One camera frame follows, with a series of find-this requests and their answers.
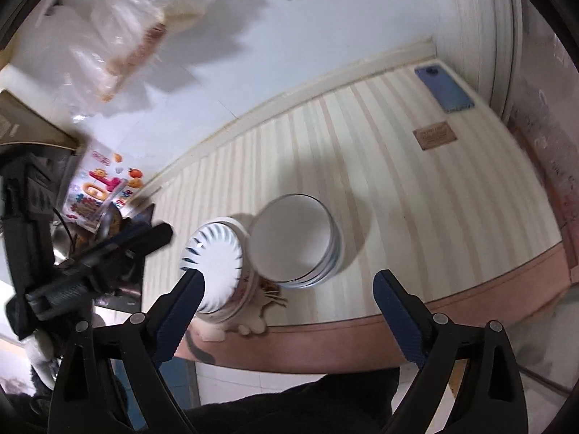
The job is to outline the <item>white bowl with black rim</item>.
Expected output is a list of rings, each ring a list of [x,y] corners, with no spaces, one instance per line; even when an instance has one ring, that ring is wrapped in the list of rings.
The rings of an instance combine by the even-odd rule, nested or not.
[[[303,289],[338,273],[345,242],[339,224],[320,200],[288,194],[254,217],[246,250],[260,276],[284,288]]]

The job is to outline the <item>colourful sticker sheet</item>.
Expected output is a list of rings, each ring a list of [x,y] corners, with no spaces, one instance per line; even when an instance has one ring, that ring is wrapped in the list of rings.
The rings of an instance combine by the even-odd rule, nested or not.
[[[85,149],[63,204],[66,221],[95,231],[105,210],[121,210],[145,183],[145,173],[132,157],[92,141]]]

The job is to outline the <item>white bowl with blue stripes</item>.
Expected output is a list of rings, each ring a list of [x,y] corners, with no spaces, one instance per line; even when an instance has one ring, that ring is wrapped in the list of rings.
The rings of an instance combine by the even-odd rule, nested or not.
[[[205,279],[195,316],[210,324],[234,318],[253,297],[258,277],[245,257],[248,232],[232,217],[202,224],[183,249],[179,269],[193,268]]]

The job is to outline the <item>striped pastel table mat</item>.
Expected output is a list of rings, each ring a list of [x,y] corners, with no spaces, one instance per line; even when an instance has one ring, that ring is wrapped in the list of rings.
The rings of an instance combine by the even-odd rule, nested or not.
[[[457,140],[423,151],[413,131],[448,122]],[[412,68],[314,98],[191,161],[155,196],[172,244],[146,264],[151,305],[179,278],[191,234],[217,217],[248,220],[289,193],[318,198],[346,243],[327,282],[284,292],[271,326],[376,315],[371,283],[390,269],[426,302],[497,304],[517,322],[569,284],[561,232],[532,163],[482,100],[446,113]]]

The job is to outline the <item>brown label card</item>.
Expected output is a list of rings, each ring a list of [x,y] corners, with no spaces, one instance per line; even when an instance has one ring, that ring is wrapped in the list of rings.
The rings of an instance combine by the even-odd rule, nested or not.
[[[457,140],[448,122],[433,123],[413,131],[414,137],[423,151],[439,148]]]

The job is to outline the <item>clear plastic bag with food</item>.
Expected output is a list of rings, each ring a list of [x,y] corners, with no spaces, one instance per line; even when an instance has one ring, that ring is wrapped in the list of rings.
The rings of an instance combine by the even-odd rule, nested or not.
[[[51,80],[75,120],[94,116],[215,0],[61,0],[43,17]]]

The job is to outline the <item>blue smartphone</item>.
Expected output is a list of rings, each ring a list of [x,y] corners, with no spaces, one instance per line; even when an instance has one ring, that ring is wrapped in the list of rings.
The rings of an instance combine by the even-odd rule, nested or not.
[[[440,64],[415,68],[414,73],[446,113],[456,113],[475,107],[471,97]]]

